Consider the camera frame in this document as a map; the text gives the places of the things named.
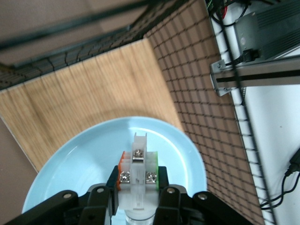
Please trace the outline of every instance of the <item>silver bolt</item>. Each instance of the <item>silver bolt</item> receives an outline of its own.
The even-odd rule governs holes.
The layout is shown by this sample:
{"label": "silver bolt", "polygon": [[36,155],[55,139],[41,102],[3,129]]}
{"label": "silver bolt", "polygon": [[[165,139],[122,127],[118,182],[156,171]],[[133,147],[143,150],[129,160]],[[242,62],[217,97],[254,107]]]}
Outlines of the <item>silver bolt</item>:
{"label": "silver bolt", "polygon": [[175,192],[175,189],[172,188],[172,187],[169,187],[169,188],[167,189],[167,192],[170,193],[170,194],[173,194],[173,193]]}
{"label": "silver bolt", "polygon": [[130,172],[122,171],[120,173],[120,182],[129,183],[130,182]]}
{"label": "silver bolt", "polygon": [[98,189],[97,189],[97,192],[98,192],[98,193],[104,192],[104,188],[102,188],[102,187],[101,187],[101,188],[98,188]]}
{"label": "silver bolt", "polygon": [[143,157],[144,151],[141,149],[135,150],[135,157]]}
{"label": "silver bolt", "polygon": [[157,177],[155,172],[146,172],[146,183],[155,184]]}
{"label": "silver bolt", "polygon": [[71,196],[72,196],[72,194],[67,193],[67,194],[64,194],[63,198],[69,198],[69,197],[71,197]]}
{"label": "silver bolt", "polygon": [[205,194],[199,194],[198,198],[200,198],[201,200],[206,200],[207,196]]}

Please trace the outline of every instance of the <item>plate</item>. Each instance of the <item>plate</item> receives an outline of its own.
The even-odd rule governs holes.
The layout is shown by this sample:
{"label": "plate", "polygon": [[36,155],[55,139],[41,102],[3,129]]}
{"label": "plate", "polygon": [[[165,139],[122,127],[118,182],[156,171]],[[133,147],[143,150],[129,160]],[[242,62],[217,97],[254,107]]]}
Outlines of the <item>plate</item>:
{"label": "plate", "polygon": [[[135,133],[147,134],[147,151],[158,152],[158,165],[167,167],[170,184],[184,186],[189,196],[206,190],[204,163],[183,132],[161,120],[124,117],[90,127],[64,144],[33,181],[23,212],[62,190],[82,196],[90,186],[106,183],[122,152],[131,151]],[[112,224],[125,224],[123,210]]]}

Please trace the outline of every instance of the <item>black wire mesh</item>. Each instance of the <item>black wire mesh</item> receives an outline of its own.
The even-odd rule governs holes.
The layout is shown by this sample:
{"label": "black wire mesh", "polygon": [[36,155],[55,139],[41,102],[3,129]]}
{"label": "black wire mesh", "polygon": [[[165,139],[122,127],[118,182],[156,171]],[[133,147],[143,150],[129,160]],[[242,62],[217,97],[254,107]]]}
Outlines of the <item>black wire mesh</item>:
{"label": "black wire mesh", "polygon": [[210,64],[221,55],[205,2],[145,2],[149,4],[146,11],[128,27],[19,65],[0,64],[0,90],[126,45],[146,34],[185,132],[204,160],[208,190],[252,223],[276,224],[273,211],[263,215],[260,210],[259,201],[268,199],[269,193],[242,91],[236,90],[240,98],[237,104],[229,94],[218,97],[211,84]]}
{"label": "black wire mesh", "polygon": [[[252,223],[275,224],[273,212],[263,216],[259,206],[268,190],[253,134],[239,127],[249,123],[244,98],[234,104],[229,94],[218,97],[211,84],[210,64],[220,59],[220,53],[204,1],[189,1],[146,36],[185,133],[204,160],[208,190]],[[243,116],[236,117],[235,110],[242,110]],[[255,160],[249,161],[247,154],[255,154]]]}

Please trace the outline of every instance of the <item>wood grain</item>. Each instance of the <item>wood grain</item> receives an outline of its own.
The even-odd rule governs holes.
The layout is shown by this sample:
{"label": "wood grain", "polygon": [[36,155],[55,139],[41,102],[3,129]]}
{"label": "wood grain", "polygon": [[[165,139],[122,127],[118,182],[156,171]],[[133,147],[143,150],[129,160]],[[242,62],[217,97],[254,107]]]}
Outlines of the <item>wood grain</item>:
{"label": "wood grain", "polygon": [[182,130],[147,39],[0,93],[0,114],[39,171],[70,138],[105,120],[149,116]]}

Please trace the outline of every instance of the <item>translucent plastic part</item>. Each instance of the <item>translucent plastic part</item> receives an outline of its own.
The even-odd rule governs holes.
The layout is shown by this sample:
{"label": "translucent plastic part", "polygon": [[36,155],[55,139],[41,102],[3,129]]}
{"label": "translucent plastic part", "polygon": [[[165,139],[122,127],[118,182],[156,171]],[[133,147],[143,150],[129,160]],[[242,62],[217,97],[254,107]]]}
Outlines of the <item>translucent plastic part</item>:
{"label": "translucent plastic part", "polygon": [[125,210],[127,224],[152,224],[159,203],[158,154],[147,152],[147,135],[135,134],[118,168],[119,209]]}

